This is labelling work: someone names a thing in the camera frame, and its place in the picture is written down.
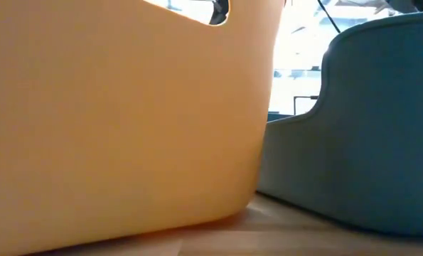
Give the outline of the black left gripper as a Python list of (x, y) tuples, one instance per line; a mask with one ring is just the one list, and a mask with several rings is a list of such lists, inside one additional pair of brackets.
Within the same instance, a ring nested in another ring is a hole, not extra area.
[(213, 14), (210, 18), (210, 25), (219, 25), (223, 23), (229, 12), (228, 0), (212, 0)]

